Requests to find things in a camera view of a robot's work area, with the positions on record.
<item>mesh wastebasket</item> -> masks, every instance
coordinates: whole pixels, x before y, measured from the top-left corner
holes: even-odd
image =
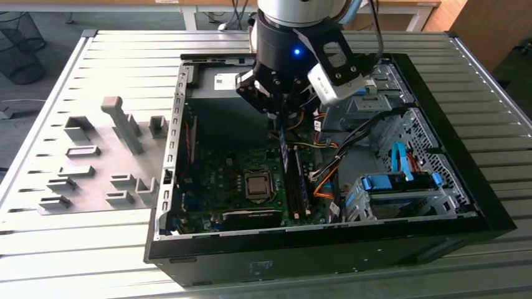
[[[21,31],[0,29],[0,72],[17,85],[38,81],[45,73],[25,41]]]
[[[21,50],[34,52],[46,45],[28,12],[0,11],[0,29],[20,31],[24,40],[16,42]]]

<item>white desk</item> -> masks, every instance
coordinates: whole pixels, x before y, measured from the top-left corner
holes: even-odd
[[[430,15],[434,3],[422,6],[381,6],[378,14],[410,14],[406,31],[421,31]],[[46,12],[180,12],[184,17],[184,24],[188,31],[197,30],[197,12],[232,12],[232,6],[224,5],[84,5],[84,4],[17,4],[1,3],[0,11],[46,11]],[[246,11],[256,11],[256,7],[248,6]],[[369,14],[369,7],[358,11],[360,14]]]

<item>open computer tower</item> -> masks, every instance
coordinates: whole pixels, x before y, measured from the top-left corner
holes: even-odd
[[[144,256],[181,286],[428,263],[516,228],[405,54],[281,131],[234,92],[252,64],[182,56]]]

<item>slotted metal surface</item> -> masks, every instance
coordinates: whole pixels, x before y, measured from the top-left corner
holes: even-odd
[[[376,50],[373,33],[345,36],[354,50]],[[100,31],[94,38],[80,40],[0,187],[2,298],[530,298],[529,121],[458,40],[404,32],[386,33],[384,39],[385,52],[410,55],[516,220],[516,231],[418,267],[182,290],[153,265],[142,263],[148,209],[40,216],[34,192],[18,193],[13,188],[29,182],[24,169],[34,163],[34,140],[54,138],[56,128],[48,125],[56,113],[76,108],[69,100],[94,99],[98,105],[104,95],[114,94],[125,99],[125,109],[138,121],[169,114],[180,54],[244,53],[248,37],[244,33]]]

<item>yellow wire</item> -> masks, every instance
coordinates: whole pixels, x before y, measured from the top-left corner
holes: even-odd
[[[286,131],[296,129],[296,127],[302,123],[304,116],[305,116],[305,113],[301,112],[301,117],[298,118],[298,122],[293,126],[290,126],[288,129],[285,129]]]
[[[332,195],[329,195],[329,194],[326,194],[326,193],[316,193],[316,194],[314,194],[314,197],[324,197],[324,198],[328,198],[328,199],[334,199],[334,198],[332,197]]]

